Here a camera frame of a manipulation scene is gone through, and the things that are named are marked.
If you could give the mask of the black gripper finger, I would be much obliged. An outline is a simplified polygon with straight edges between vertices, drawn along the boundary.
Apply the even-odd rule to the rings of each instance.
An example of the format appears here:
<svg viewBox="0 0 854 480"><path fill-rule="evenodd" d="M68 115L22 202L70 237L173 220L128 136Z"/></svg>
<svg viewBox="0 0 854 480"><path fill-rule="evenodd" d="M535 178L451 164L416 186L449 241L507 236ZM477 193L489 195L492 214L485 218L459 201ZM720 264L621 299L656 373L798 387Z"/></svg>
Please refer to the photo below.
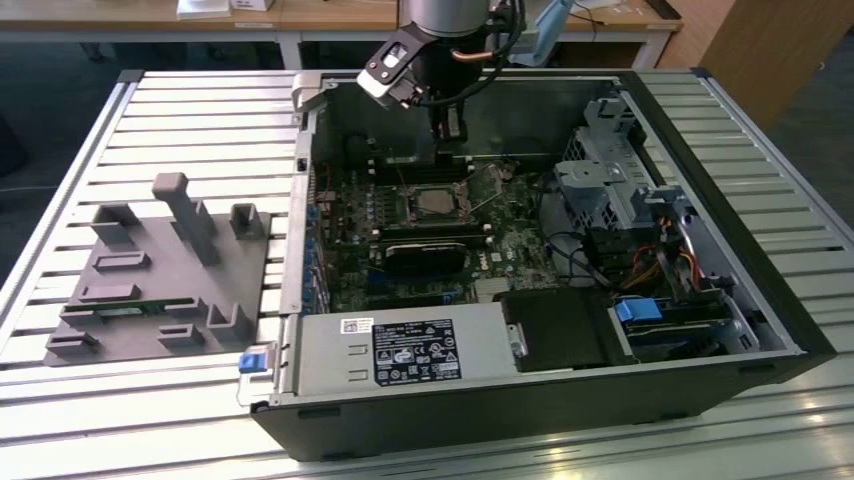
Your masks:
<svg viewBox="0 0 854 480"><path fill-rule="evenodd" d="M464 103L456 103L448 108L448 153L453 163L457 163L456 156L468 138L468 130L464 119Z"/></svg>
<svg viewBox="0 0 854 480"><path fill-rule="evenodd" d="M429 122L431 122L431 134L432 134L432 162L435 165L439 165L443 160L440 159L440 154L444 145L444 123L447 119L447 108L445 107L431 107L429 108Z"/></svg>

